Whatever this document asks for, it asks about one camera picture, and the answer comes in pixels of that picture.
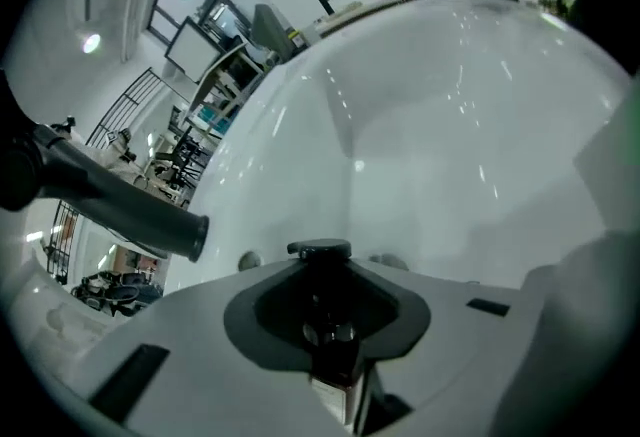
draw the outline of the metal railing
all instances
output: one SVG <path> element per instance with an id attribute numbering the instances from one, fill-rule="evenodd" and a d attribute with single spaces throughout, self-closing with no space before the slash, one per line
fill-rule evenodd
<path id="1" fill-rule="evenodd" d="M 89 135 L 86 145 L 96 149 L 106 149 L 109 145 L 107 133 L 117 132 L 129 126 L 139 113 L 138 110 L 165 87 L 169 85 L 151 68 L 147 69 L 111 105 Z M 47 272 L 62 285 L 68 282 L 73 235 L 78 215 L 73 207 L 61 201 L 53 219 L 49 244 L 44 249 L 47 255 Z"/>

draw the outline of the white curved surface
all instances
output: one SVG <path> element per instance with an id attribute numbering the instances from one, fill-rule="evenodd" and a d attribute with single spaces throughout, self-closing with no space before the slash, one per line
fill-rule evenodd
<path id="1" fill-rule="evenodd" d="M 506 0 L 422 0 L 271 73 L 191 204 L 211 218 L 171 292 L 340 237 L 423 274 L 519 287 L 604 230 L 573 160 L 629 87 L 596 45 Z"/>

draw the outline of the black slot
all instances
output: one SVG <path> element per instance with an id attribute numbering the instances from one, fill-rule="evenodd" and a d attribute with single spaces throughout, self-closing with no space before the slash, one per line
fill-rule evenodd
<path id="1" fill-rule="evenodd" d="M 140 345 L 91 398 L 91 405 L 105 416 L 122 423 L 142 396 L 169 350 Z"/>
<path id="2" fill-rule="evenodd" d="M 467 307 L 502 317 L 507 315 L 510 308 L 508 305 L 501 304 L 500 302 L 492 302 L 491 300 L 484 300 L 482 298 L 474 298 L 467 304 Z"/>

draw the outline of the black knob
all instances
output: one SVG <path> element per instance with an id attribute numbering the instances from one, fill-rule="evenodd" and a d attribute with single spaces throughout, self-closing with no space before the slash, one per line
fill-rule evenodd
<path id="1" fill-rule="evenodd" d="M 298 254 L 305 262 L 338 260 L 344 262 L 351 257 L 351 243 L 346 240 L 323 239 L 296 241 L 287 245 L 289 254 Z"/>

